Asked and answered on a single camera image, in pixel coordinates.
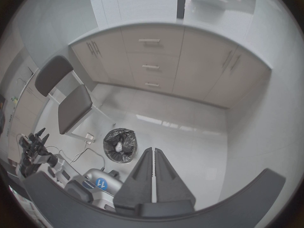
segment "chair backrest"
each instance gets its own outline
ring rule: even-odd
[[[73,67],[70,62],[63,55],[57,55],[41,69],[37,75],[35,87],[43,96],[47,96],[71,71]]]

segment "chair seat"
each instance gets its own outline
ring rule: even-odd
[[[67,133],[92,107],[91,97],[85,87],[80,85],[58,106],[60,134]]]

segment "dark oval logo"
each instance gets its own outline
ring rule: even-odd
[[[88,180],[87,181],[83,181],[82,185],[85,188],[87,188],[87,189],[93,189],[93,188],[95,188],[95,185],[93,183],[89,182]]]

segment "blue sticker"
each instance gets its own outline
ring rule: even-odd
[[[83,182],[82,182],[82,185],[83,185],[85,188],[87,188],[87,189],[93,189],[93,188],[95,188],[94,184],[91,183],[91,182],[89,182],[88,180],[87,180],[87,181],[83,181]]]
[[[97,187],[101,188],[102,190],[106,190],[108,187],[107,181],[101,177],[96,180],[95,184]]]

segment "upper cabinet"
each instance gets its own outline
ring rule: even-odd
[[[202,101],[236,48],[235,43],[222,37],[186,28],[173,93]]]
[[[184,27],[136,25],[122,27],[127,52],[148,52],[179,56]]]
[[[267,67],[249,51],[238,48],[205,102],[231,108],[260,80]]]
[[[72,45],[93,81],[231,108],[267,66],[238,44],[178,25],[132,25]]]

